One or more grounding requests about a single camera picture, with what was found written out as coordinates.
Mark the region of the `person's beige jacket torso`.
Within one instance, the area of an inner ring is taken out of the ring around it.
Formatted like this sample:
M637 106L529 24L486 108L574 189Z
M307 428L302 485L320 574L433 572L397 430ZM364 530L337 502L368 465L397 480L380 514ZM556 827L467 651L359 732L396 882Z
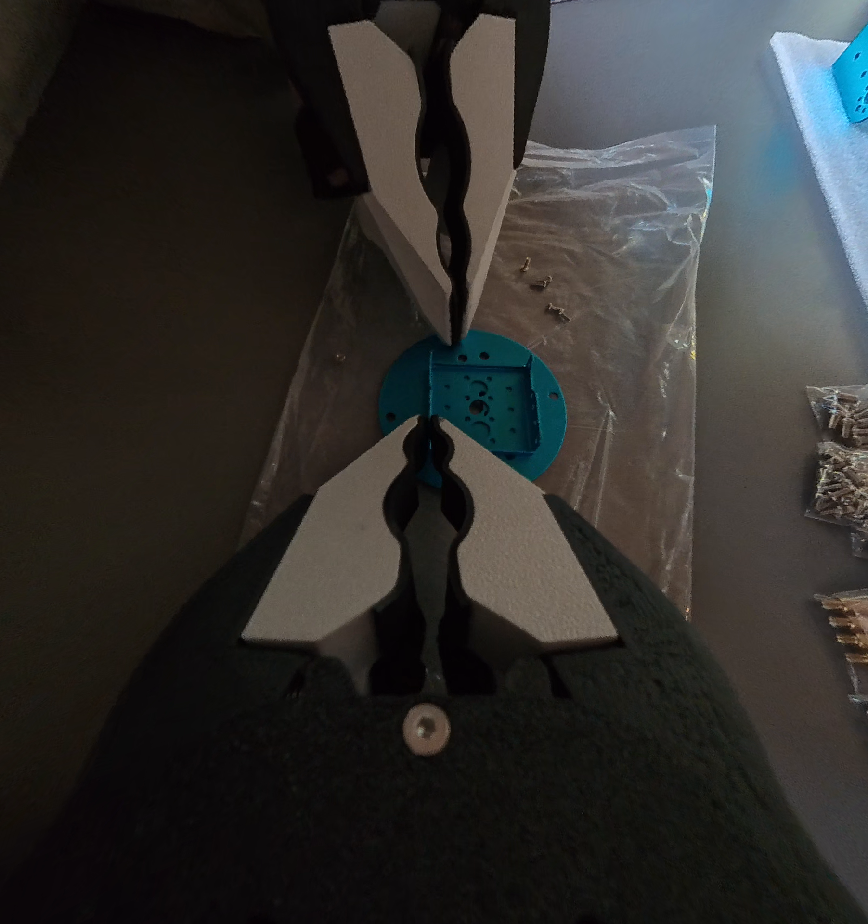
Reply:
M0 1L0 182L81 7L77 1Z

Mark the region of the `clear plastic bag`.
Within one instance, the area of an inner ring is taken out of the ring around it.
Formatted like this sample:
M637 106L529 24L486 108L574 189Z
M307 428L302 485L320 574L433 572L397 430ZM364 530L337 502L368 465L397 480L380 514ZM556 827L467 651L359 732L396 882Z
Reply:
M538 484L597 528L686 616L692 602L695 283L716 146L711 125L601 150L529 142L490 267L497 258L508 265L529 255L537 269L561 274L563 306L574 311L572 321L542 327L534 345L522 344L554 373L568 414L562 447ZM356 249L359 237L378 248L351 212L328 280L337 258ZM332 366L313 346L312 326L241 545L381 434L377 401L394 362L384 370Z

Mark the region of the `pile of screw bags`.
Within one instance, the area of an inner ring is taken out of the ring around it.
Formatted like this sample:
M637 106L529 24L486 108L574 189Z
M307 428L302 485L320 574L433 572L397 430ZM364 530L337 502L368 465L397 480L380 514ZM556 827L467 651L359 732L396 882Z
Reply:
M853 556L868 562L868 383L809 386L806 397L820 430L806 515L846 528ZM850 699L868 724L868 589L815 600L844 650Z

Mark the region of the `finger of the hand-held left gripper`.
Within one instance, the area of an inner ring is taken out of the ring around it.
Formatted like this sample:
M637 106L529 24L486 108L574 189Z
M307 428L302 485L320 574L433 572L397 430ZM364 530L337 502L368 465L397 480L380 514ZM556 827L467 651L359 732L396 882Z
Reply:
M450 57L460 130L460 321L478 307L516 175L515 29L509 17L476 17Z
M415 64L372 21L330 25L328 36L367 174L369 190L357 202L363 229L449 343L452 283L440 259L438 213L421 179Z

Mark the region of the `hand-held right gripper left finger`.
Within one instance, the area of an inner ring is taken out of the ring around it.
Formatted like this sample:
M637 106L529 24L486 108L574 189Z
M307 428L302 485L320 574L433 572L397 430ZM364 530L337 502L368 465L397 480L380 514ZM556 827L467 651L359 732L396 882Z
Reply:
M336 659L361 694L423 683L426 624L405 531L427 455L428 420L409 418L318 489L244 643Z

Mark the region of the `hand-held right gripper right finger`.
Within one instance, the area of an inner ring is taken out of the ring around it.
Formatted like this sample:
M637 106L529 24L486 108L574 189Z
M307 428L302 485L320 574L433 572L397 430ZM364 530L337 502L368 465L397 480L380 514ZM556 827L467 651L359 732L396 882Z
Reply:
M438 648L449 692L495 692L521 659L620 635L545 493L443 418L432 420L449 549Z

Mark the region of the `grey desk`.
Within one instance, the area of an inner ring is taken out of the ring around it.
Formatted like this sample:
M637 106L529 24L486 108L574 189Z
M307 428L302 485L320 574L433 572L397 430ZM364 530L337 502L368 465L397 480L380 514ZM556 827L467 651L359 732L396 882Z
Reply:
M808 385L868 316L775 72L868 2L569 2L532 136L714 124L696 285L692 618L868 914L868 727L815 593L868 587L804 516ZM346 202L312 197L273 52L87 6L0 186L0 890L117 692L237 547Z

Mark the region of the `small screws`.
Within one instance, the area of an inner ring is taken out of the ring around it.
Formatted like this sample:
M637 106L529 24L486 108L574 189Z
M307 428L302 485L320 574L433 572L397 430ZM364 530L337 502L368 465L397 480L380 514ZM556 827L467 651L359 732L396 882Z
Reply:
M451 349L417 307L383 253L359 237L357 248L339 256L312 326L313 346L332 366L386 369L408 347L432 339ZM537 269L526 255L504 265L497 258L488 275L474 330L505 334L534 345L539 329L574 318L563 306L559 272Z

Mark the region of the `white foam tray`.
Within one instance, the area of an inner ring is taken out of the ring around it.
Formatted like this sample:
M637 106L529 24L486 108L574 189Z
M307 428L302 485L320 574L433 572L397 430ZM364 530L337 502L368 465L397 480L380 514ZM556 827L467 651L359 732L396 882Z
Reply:
M868 313L868 119L852 124L832 74L849 45L778 31L770 49Z

